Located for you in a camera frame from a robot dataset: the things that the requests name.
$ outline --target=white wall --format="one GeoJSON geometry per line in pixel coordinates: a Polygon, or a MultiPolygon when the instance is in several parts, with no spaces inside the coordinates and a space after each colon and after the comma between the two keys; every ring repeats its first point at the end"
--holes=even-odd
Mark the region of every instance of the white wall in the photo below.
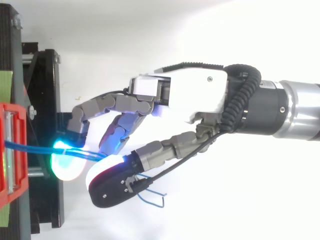
{"type": "MultiPolygon", "coordinates": [[[[22,15],[23,40],[54,48],[61,108],[123,89],[129,79],[182,61],[243,63],[265,80],[319,83],[319,6],[314,0],[8,0],[22,15]]],[[[91,121],[92,150],[109,113],[91,121]]],[[[194,126],[148,117],[123,154],[194,126]],[[150,129],[156,134],[150,135],[150,129]]],[[[165,208],[134,197],[99,209],[86,171],[64,183],[65,223],[33,240],[315,240],[320,238],[319,143],[225,135],[155,182],[165,208]]],[[[157,196],[145,194],[161,202],[157,196]]]]}

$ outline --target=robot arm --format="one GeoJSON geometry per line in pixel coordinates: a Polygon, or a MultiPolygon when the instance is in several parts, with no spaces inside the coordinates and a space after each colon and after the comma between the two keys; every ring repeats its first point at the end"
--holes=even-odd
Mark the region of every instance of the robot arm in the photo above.
{"type": "Polygon", "coordinates": [[[88,172],[86,184],[93,204],[117,205],[145,190],[153,181],[197,153],[205,152],[225,133],[273,135],[276,138],[320,139],[320,87],[291,81],[261,81],[258,70],[246,65],[181,63],[131,79],[128,92],[110,93],[76,106],[68,124],[68,138],[82,147],[88,120],[109,111],[117,116],[100,142],[107,158],[88,172]],[[185,122],[201,122],[196,132],[154,141],[112,163],[129,135],[149,114],[178,113],[185,122]],[[181,159],[158,175],[138,179],[137,174],[167,160],[181,159]]]}

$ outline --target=glowing blue led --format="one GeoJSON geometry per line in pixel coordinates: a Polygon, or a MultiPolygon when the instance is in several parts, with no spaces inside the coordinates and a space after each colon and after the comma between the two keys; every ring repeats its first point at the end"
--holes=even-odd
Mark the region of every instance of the glowing blue led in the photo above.
{"type": "MultiPolygon", "coordinates": [[[[55,149],[72,149],[63,141],[56,141],[53,145],[55,149]]],[[[75,156],[51,154],[50,165],[57,178],[63,181],[70,181],[78,177],[85,168],[87,160],[75,156]]]]}

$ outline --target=spiral cable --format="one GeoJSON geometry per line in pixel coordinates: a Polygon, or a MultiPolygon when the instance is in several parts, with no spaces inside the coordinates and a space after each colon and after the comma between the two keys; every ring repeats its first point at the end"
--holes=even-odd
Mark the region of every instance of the spiral cable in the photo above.
{"type": "Polygon", "coordinates": [[[244,64],[226,66],[223,70],[228,76],[232,77],[239,77],[242,73],[247,73],[246,80],[242,87],[222,113],[221,124],[219,125],[220,131],[232,133],[236,130],[238,117],[243,114],[249,99],[255,93],[261,82],[261,73],[255,67],[244,64]]]}

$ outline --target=red holder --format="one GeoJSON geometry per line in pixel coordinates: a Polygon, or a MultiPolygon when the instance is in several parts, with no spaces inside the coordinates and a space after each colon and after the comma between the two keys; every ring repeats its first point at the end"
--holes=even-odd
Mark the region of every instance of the red holder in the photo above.
{"type": "Polygon", "coordinates": [[[14,151],[14,188],[9,193],[6,172],[5,149],[5,112],[12,113],[13,141],[27,145],[26,109],[20,105],[0,103],[0,208],[21,196],[28,188],[28,161],[27,153],[14,151]]]}

